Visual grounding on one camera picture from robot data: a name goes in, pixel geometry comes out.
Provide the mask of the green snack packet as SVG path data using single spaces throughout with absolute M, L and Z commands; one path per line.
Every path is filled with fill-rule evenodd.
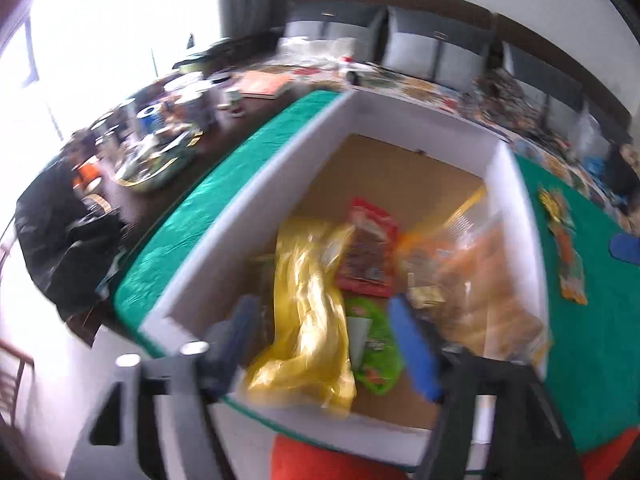
M 384 396 L 398 382 L 404 363 L 386 312 L 372 299 L 350 296 L 346 299 L 349 321 L 367 322 L 363 344 L 357 344 L 359 359 L 352 359 L 357 382 L 377 396 Z

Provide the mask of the clear bread bag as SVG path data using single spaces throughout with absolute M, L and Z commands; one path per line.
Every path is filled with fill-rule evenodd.
M 516 296 L 502 218 L 484 185 L 440 226 L 402 234 L 395 259 L 412 310 L 444 339 L 488 359 L 544 362 L 548 328 Z

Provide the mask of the white storage box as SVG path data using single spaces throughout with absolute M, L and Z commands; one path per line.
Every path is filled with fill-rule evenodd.
M 506 234 L 515 295 L 548 315 L 544 258 L 532 203 L 506 139 L 467 120 L 391 96 L 338 96 L 277 150 L 172 274 L 141 325 L 174 352 L 224 318 L 242 292 L 250 257 L 288 217 L 344 221 L 362 198 L 403 228 L 446 220 L 480 185 Z

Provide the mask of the yellow plastic snack bag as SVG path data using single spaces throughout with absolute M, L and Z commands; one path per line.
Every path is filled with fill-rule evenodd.
M 247 367 L 256 403 L 314 404 L 346 416 L 356 396 L 343 295 L 335 277 L 355 234 L 349 223 L 292 218 L 274 252 L 273 342 Z

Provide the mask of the cluttered side table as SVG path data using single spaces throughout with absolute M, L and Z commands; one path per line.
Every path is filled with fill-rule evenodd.
M 272 99 L 243 98 L 239 116 L 220 109 L 240 71 L 272 55 L 279 38 L 270 30 L 191 52 L 94 123 L 89 139 L 101 157 L 96 194 L 125 222 L 126 248 L 145 240 L 210 170 L 305 95 L 286 84 Z

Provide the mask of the grey white cushion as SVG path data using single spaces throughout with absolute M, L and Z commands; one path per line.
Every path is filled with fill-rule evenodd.
M 491 41 L 490 30 L 391 6 L 382 66 L 465 93 L 484 74 Z

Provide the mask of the yellow sausage packet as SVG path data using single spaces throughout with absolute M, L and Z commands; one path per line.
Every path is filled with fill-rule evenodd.
M 552 233 L 558 253 L 558 274 L 561 296 L 575 304 L 586 306 L 582 257 L 574 247 L 574 221 L 570 206 L 557 188 L 538 188 L 538 200 L 548 218 L 548 229 Z

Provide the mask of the black jacket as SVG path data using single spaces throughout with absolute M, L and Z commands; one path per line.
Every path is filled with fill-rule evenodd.
M 125 227 L 116 210 L 95 212 L 74 190 L 78 166 L 96 154 L 90 141 L 85 131 L 75 132 L 15 206 L 26 269 L 64 322 L 101 301 Z

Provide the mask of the red jerky snack packet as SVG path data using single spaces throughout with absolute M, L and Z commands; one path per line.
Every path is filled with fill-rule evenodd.
M 393 255 L 398 240 L 395 219 L 384 209 L 356 197 L 349 207 L 348 222 L 354 232 L 335 274 L 337 287 L 362 296 L 392 296 Z

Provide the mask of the green tablecloth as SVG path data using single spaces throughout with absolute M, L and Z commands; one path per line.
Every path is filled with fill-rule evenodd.
M 329 148 L 357 124 L 376 127 L 382 140 L 417 148 L 447 165 L 481 174 L 506 209 L 522 218 L 525 255 L 540 269 L 523 289 L 541 294 L 553 344 L 546 384 L 576 448 L 589 452 L 639 422 L 639 270 L 608 250 L 620 227 L 596 204 L 563 188 L 575 221 L 578 254 L 586 268 L 586 304 L 565 300 L 552 283 L 554 245 L 544 227 L 538 188 L 559 180 L 515 155 L 492 132 L 450 114 L 375 93 L 316 90 L 285 107 L 217 166 L 189 185 L 158 220 L 114 292 L 119 319 L 153 356 L 186 340 L 191 322 L 207 312 L 206 289 L 230 284 L 232 240 L 254 244 L 328 156 Z M 186 322 L 168 312 L 191 276 L 194 299 L 181 307 Z

